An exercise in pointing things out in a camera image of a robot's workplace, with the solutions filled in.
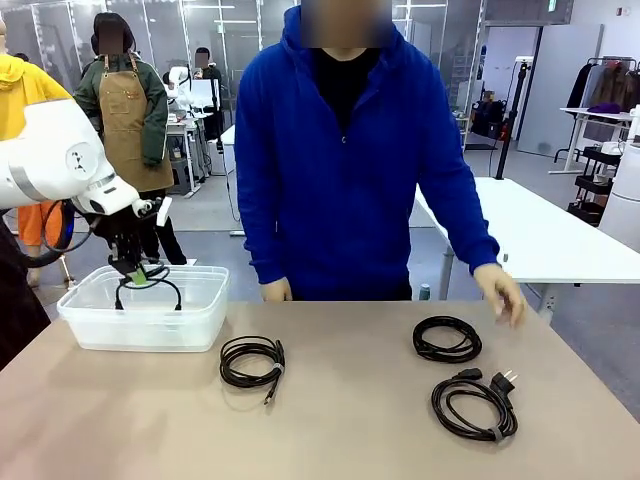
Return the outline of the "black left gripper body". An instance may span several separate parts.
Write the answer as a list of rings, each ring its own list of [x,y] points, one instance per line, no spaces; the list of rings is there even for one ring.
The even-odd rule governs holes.
[[[134,212],[101,215],[95,220],[94,234],[106,241],[112,260],[139,263],[142,260],[139,224],[140,218]]]

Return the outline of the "person's right hand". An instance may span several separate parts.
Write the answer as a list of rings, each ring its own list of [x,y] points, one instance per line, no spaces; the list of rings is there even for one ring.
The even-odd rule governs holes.
[[[292,301],[293,295],[286,277],[261,285],[261,295],[265,302]]]

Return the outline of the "person's left hand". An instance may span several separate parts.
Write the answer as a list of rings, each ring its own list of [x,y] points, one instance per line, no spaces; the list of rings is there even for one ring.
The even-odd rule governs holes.
[[[496,321],[517,328],[524,320],[527,302],[514,279],[498,264],[485,264],[473,278],[496,315]]]

